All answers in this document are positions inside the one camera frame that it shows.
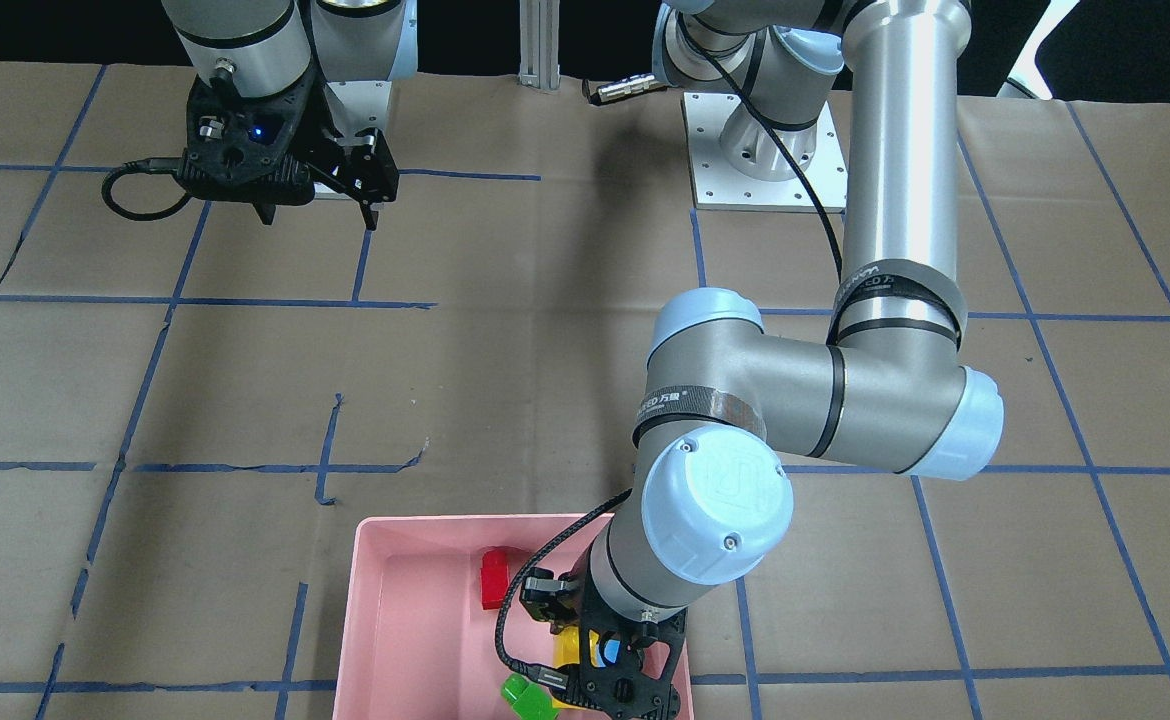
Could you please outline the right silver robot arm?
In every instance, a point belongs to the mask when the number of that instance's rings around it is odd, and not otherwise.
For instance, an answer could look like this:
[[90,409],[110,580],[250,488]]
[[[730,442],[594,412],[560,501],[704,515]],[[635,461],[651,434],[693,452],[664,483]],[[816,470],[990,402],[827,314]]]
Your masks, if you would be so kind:
[[165,1],[197,70],[186,146],[164,165],[184,196],[280,206],[317,190],[352,200],[367,229],[397,199],[388,101],[419,67],[415,1]]

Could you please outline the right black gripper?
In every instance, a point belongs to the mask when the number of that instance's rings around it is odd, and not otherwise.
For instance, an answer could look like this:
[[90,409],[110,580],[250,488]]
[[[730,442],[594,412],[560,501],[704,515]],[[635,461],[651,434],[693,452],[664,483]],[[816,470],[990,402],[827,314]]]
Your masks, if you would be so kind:
[[186,111],[176,181],[197,199],[252,205],[269,225],[278,206],[307,205],[323,184],[357,204],[367,232],[397,200],[399,169],[384,133],[339,131],[321,76],[256,100],[230,95],[225,76],[197,78]]

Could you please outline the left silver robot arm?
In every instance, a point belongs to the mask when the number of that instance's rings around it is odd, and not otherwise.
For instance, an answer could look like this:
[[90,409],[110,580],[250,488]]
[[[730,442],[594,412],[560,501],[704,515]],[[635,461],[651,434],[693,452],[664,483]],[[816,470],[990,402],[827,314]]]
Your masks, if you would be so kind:
[[794,160],[833,78],[853,73],[846,225],[823,343],[769,336],[739,293],[662,307],[636,411],[634,487],[550,539],[504,594],[508,700],[534,685],[613,719],[673,719],[687,609],[785,536],[782,454],[965,480],[994,455],[1004,402],[961,364],[957,59],[969,1],[666,1],[659,82],[735,94]]

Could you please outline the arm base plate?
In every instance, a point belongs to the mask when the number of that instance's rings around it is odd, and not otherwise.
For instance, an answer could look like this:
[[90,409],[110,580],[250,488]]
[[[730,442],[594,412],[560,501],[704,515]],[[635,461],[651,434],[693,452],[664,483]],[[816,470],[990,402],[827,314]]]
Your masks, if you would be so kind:
[[815,201],[830,214],[845,210],[847,170],[828,104],[814,126],[777,132],[813,193],[736,96],[684,94],[682,108],[695,210],[815,213]]

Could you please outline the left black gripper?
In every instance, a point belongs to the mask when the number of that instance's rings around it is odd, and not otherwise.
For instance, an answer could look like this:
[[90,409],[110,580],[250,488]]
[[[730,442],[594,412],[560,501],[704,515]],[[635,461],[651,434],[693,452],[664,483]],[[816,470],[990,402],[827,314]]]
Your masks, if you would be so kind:
[[[563,574],[531,568],[522,580],[519,602],[526,613],[552,626],[580,629],[580,664],[558,667],[521,664],[522,676],[544,685],[560,702],[600,712],[611,719],[676,719],[682,698],[675,668],[684,649],[684,611],[666,620],[631,620],[603,601],[589,572]],[[589,665],[589,632],[622,644],[612,667]]]

